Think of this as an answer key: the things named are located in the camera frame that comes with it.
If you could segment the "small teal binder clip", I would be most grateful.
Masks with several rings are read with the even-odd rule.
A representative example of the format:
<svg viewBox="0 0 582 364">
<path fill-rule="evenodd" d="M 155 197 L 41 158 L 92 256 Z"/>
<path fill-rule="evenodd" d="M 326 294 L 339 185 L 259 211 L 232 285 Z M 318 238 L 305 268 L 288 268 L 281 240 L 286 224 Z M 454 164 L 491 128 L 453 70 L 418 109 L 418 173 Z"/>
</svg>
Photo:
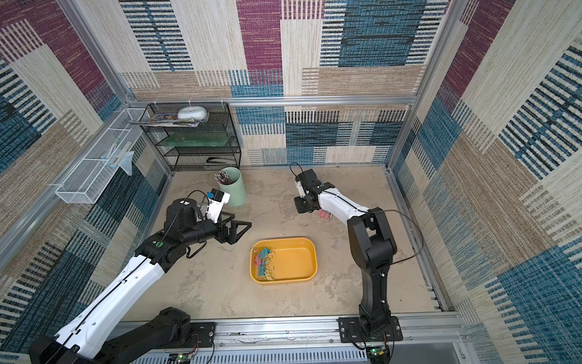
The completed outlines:
<svg viewBox="0 0 582 364">
<path fill-rule="evenodd" d="M 267 247 L 265 247 L 260 253 L 259 256 L 261 259 L 264 259 L 266 256 L 268 256 L 271 253 L 271 250 L 269 250 Z"/>
</svg>

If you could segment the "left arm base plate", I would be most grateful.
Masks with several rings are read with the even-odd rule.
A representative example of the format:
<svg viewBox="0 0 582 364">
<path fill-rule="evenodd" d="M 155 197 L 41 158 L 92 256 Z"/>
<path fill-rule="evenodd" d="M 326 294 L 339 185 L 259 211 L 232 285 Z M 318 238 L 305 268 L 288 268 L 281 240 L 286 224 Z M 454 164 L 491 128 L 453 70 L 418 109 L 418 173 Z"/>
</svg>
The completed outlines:
<svg viewBox="0 0 582 364">
<path fill-rule="evenodd" d="M 184 348 L 193 350 L 194 348 L 212 348 L 214 346 L 214 335 L 216 322 L 191 322 L 186 333 Z"/>
</svg>

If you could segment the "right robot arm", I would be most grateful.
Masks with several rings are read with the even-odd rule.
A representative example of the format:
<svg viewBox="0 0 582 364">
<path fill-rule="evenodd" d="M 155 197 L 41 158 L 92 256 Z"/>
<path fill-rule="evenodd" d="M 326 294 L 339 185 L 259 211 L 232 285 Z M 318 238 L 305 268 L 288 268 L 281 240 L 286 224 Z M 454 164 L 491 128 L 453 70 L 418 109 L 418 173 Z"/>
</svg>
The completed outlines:
<svg viewBox="0 0 582 364">
<path fill-rule="evenodd" d="M 398 328 L 387 301 L 387 278 L 397 245 L 385 212 L 350 200 L 331 183 L 322 182 L 312 169 L 297 174 L 295 185 L 299 214 L 328 212 L 347 227 L 350 253 L 362 273 L 358 326 L 363 336 L 396 339 Z"/>
</svg>

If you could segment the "yellow storage tray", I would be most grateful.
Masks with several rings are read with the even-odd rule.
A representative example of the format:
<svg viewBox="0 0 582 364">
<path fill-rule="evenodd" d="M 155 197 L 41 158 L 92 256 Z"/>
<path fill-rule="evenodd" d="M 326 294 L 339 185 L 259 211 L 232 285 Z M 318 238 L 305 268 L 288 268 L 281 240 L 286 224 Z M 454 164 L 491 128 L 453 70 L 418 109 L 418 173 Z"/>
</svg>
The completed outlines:
<svg viewBox="0 0 582 364">
<path fill-rule="evenodd" d="M 271 253 L 262 259 L 268 271 L 274 273 L 275 280 L 267 281 L 259 277 L 259 267 L 253 260 L 265 247 Z M 310 281 L 318 272 L 315 244 L 308 238 L 277 238 L 257 242 L 250 251 L 249 273 L 252 280 L 260 285 L 274 285 Z"/>
</svg>

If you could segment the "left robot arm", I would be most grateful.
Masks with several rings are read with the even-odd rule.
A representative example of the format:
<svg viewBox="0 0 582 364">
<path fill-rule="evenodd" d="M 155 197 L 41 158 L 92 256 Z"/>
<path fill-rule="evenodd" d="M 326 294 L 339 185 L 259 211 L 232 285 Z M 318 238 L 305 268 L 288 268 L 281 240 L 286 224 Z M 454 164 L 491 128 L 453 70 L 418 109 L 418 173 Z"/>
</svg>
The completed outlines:
<svg viewBox="0 0 582 364">
<path fill-rule="evenodd" d="M 203 212 L 191 198 L 174 200 L 162 230 L 145 239 L 121 273 L 70 323 L 30 346 L 32 363 L 130 363 L 150 350 L 196 345 L 199 334 L 189 314 L 169 307 L 153 320 L 119 337 L 110 334 L 142 295 L 182 258 L 191 246 L 210 240 L 233 245 L 252 227 L 223 212 L 225 194 L 214 190 Z"/>
</svg>

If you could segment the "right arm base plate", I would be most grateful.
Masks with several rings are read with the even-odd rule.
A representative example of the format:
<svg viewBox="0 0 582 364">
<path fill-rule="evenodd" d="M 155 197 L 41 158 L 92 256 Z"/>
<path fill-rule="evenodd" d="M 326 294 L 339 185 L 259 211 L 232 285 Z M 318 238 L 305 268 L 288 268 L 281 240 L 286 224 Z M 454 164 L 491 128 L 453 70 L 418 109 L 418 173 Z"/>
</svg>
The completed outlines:
<svg viewBox="0 0 582 364">
<path fill-rule="evenodd" d="M 359 317 L 345 316 L 338 318 L 339 336 L 342 343 L 373 343 L 373 342 L 397 342 L 403 340 L 400 320 L 390 317 L 390 322 L 381 325 L 378 329 L 365 327 Z"/>
</svg>

